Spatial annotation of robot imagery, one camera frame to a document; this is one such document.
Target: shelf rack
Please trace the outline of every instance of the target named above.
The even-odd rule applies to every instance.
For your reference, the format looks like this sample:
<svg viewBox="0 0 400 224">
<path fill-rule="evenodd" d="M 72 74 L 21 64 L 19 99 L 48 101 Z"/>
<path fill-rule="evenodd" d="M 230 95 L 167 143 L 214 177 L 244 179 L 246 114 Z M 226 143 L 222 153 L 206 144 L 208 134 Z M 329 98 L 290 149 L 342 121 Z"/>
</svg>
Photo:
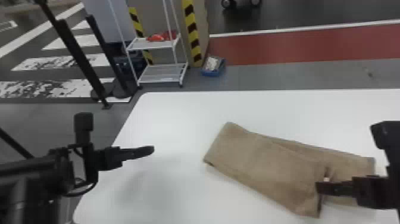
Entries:
<svg viewBox="0 0 400 224">
<path fill-rule="evenodd" d="M 169 18 L 168 11 L 167 11 L 167 3 L 165 0 L 162 0 L 162 5 L 164 7 L 165 19 L 167 21 L 168 35 L 169 35 L 171 41 L 150 42 L 150 41 L 146 40 L 146 38 L 139 38 L 138 34 L 136 33 L 136 38 L 134 38 L 134 40 L 128 46 L 126 46 L 121 29 L 120 29 L 120 25 L 118 24 L 118 20 L 115 15 L 113 5 L 111 3 L 111 0 L 108 0 L 112 14 L 114 16 L 114 20 L 117 23 L 118 32 L 120 33 L 121 40 L 122 40 L 122 43 L 123 43 L 123 46 L 125 49 L 125 53 L 129 60 L 131 69 L 133 70 L 133 74 L 135 76 L 135 80 L 136 80 L 138 86 L 140 86 L 141 83 L 177 82 L 180 87 L 183 87 L 183 79 L 185 78 L 186 71 L 189 68 L 188 55 L 186 54 L 186 48 L 182 41 L 182 36 L 181 36 L 180 27 L 179 27 L 178 19 L 176 16 L 176 10 L 175 10 L 174 4 L 173 4 L 173 0 L 169 0 L 169 1 L 170 1 L 172 13 L 174 15 L 174 21 L 175 21 L 176 28 L 177 28 L 176 38 L 175 39 L 172 38 L 173 35 L 172 35 L 172 30 L 171 30 L 170 18 Z M 178 42 L 180 42 L 182 44 L 183 54 L 185 55 L 185 63 L 178 63 L 178 59 L 176 56 L 176 46 L 177 46 Z M 151 49 L 166 49 L 166 48 L 171 48 L 173 57 L 174 57 L 174 63 L 151 66 L 146 58 L 147 66 L 144 69 L 141 77 L 137 78 L 137 75 L 133 68 L 133 64 L 130 61 L 129 52 L 130 51 L 144 51 L 144 50 L 151 50 Z"/>
</svg>

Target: red object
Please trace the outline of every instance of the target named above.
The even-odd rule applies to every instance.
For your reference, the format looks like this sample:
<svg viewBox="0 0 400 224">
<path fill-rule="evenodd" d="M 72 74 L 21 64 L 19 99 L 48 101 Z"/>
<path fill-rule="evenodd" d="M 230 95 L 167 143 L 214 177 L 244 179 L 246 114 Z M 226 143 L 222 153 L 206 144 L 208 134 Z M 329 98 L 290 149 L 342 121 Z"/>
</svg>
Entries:
<svg viewBox="0 0 400 224">
<path fill-rule="evenodd" d="M 211 38 L 228 65 L 400 58 L 400 24 Z"/>
<path fill-rule="evenodd" d="M 149 36 L 146 40 L 150 42 L 157 42 L 157 41 L 159 42 L 159 41 L 164 41 L 165 38 L 159 34 L 153 34 Z"/>
<path fill-rule="evenodd" d="M 175 40 L 175 39 L 176 39 L 176 34 L 177 34 L 176 30 L 171 30 L 171 34 L 172 34 L 172 39 Z M 170 38 L 170 32 L 168 32 L 168 30 L 165 31 L 164 33 L 162 33 L 161 36 L 163 36 L 163 38 L 164 38 L 166 41 L 170 41 L 170 40 L 171 40 L 171 38 Z"/>
</svg>

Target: blue tray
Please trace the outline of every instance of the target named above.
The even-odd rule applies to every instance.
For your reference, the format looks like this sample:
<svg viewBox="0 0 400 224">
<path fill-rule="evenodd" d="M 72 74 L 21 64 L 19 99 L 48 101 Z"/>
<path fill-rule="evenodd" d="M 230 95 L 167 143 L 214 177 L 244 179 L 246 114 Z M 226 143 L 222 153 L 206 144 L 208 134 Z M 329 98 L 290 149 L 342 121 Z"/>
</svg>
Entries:
<svg viewBox="0 0 400 224">
<path fill-rule="evenodd" d="M 222 74 L 224 69 L 225 69 L 225 58 L 222 59 L 220 67 L 217 70 L 208 71 L 205 69 L 201 69 L 201 73 L 203 74 L 203 76 L 207 76 L 207 77 L 218 77 L 219 75 Z"/>
</svg>

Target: metal shelf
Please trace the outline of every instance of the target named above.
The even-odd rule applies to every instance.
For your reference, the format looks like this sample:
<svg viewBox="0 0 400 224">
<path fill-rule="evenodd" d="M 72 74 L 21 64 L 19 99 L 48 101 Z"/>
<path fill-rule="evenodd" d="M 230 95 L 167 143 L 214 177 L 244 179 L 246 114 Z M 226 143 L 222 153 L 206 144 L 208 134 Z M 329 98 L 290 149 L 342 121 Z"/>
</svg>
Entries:
<svg viewBox="0 0 400 224">
<path fill-rule="evenodd" d="M 180 39 L 180 33 L 176 35 L 173 41 L 150 42 L 146 38 L 135 38 L 127 47 L 128 51 L 146 50 L 146 49 L 162 49 L 175 48 Z"/>
<path fill-rule="evenodd" d="M 139 78 L 139 83 L 179 82 L 182 84 L 187 69 L 188 63 L 147 66 Z"/>
</svg>

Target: towel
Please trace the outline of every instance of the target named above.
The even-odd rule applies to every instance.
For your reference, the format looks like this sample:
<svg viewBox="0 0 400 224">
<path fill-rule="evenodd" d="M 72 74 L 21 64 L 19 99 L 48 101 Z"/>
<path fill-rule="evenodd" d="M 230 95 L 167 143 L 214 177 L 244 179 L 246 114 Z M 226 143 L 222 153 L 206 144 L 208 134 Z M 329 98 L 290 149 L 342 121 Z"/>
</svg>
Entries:
<svg viewBox="0 0 400 224">
<path fill-rule="evenodd" d="M 348 181 L 373 174 L 374 159 L 252 133 L 226 123 L 204 162 L 271 198 L 298 215 L 319 217 L 321 198 L 315 183 Z M 352 198 L 326 197 L 357 205 Z"/>
</svg>

